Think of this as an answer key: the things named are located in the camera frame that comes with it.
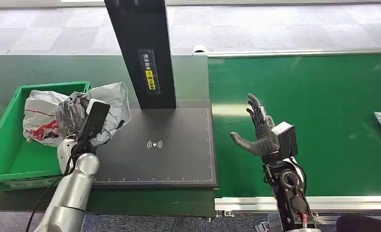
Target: wireless symbol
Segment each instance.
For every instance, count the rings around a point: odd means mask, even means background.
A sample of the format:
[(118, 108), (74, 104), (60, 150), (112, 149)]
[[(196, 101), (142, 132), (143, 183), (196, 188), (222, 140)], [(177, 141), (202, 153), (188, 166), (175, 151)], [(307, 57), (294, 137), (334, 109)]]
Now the wireless symbol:
[(157, 147), (158, 149), (161, 149), (162, 148), (162, 141), (159, 140), (156, 143), (154, 143), (151, 140), (149, 140), (148, 143), (147, 143), (147, 148), (151, 149), (153, 147)]

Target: green bin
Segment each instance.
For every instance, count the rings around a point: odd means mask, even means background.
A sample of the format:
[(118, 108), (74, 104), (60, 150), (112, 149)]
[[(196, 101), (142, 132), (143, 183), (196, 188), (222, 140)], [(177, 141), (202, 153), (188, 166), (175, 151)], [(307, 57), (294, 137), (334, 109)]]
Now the green bin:
[(89, 82), (69, 82), (19, 87), (0, 120), (0, 190), (48, 186), (61, 174), (57, 149), (23, 136), (24, 105), (31, 90), (70, 95), (86, 92)]

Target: black cable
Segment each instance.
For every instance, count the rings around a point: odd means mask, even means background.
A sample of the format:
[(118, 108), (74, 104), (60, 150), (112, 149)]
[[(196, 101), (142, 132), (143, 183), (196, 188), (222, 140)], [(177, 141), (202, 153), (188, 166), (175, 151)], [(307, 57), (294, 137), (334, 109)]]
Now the black cable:
[(300, 167), (294, 160), (292, 157), (289, 158), (290, 159), (290, 162), (292, 162), (292, 164), (294, 164), (296, 167), (298, 167), (302, 172), (303, 172), (303, 192), (304, 192), (304, 195), (306, 195), (306, 190), (307, 190), (307, 176), (306, 176), (306, 172), (305, 170)]
[(52, 187), (52, 186), (53, 186), (56, 182), (58, 182), (61, 178), (62, 178), (62, 176), (58, 177), (54, 182), (52, 182), (51, 185), (48, 186), (48, 187), (45, 189), (45, 191), (42, 193), (41, 197), (38, 199), (37, 204), (35, 205), (35, 208), (34, 208), (34, 210), (33, 210), (32, 213), (31, 213), (31, 217), (30, 217), (29, 220), (28, 220), (27, 228), (26, 228), (26, 230), (25, 230), (26, 232), (29, 231), (29, 227), (31, 226), (32, 218), (34, 217), (34, 214), (35, 214), (35, 212), (37, 211), (37, 208), (40, 206), (40, 203), (41, 203), (41, 201), (43, 200), (45, 194), (48, 192), (49, 188)]
[(27, 228), (25, 230), (25, 232), (29, 232), (29, 227), (31, 226), (31, 222), (32, 222), (32, 218), (34, 217), (35, 215), (35, 212), (37, 212), (37, 209), (38, 207), (40, 206), (40, 203), (41, 201), (43, 200), (45, 194), (48, 192), (49, 188), (52, 187), (55, 183), (57, 183), (60, 179), (66, 177), (67, 175), (71, 174), (73, 172), (73, 168), (71, 169), (71, 171), (69, 171), (69, 167), (70, 167), (70, 163), (71, 163), (71, 160), (73, 159), (73, 155), (71, 154), (71, 156), (68, 158), (68, 161), (67, 161), (67, 166), (65, 168), (65, 171), (64, 171), (64, 174), (62, 174), (61, 176), (59, 176), (54, 182), (52, 182), (50, 184), (50, 186), (48, 186), (44, 192), (41, 194), (40, 198), (38, 199), (37, 201), (37, 204), (35, 205), (34, 207), (34, 210), (32, 211), (31, 213), (31, 217), (29, 218), (28, 220), (28, 224), (27, 224)]

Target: robotic arm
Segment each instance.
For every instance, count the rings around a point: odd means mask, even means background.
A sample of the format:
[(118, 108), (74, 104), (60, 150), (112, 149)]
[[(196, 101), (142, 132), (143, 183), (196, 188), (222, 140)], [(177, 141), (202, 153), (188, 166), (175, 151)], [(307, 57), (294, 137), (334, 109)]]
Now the robotic arm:
[(101, 133), (109, 108), (108, 104), (94, 102), (80, 132), (65, 138), (58, 146), (57, 158), (62, 179), (35, 232), (81, 230), (92, 182), (100, 165), (90, 139)]
[(259, 100), (248, 95), (246, 109), (250, 114), (256, 141), (251, 142), (236, 132), (230, 136), (235, 144), (260, 156), (263, 161), (264, 182), (276, 198), (279, 219), (284, 232), (320, 232), (306, 200), (306, 176), (296, 163), (297, 143), (294, 126), (282, 122), (275, 126)]

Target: yellow label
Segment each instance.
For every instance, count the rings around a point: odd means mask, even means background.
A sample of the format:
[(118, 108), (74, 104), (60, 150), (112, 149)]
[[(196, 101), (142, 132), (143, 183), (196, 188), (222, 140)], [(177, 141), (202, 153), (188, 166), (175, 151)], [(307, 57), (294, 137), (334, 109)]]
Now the yellow label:
[(149, 89), (150, 90), (155, 90), (155, 82), (153, 80), (152, 70), (145, 71), (145, 75), (147, 76), (147, 81), (148, 81), (148, 87), (149, 87)]

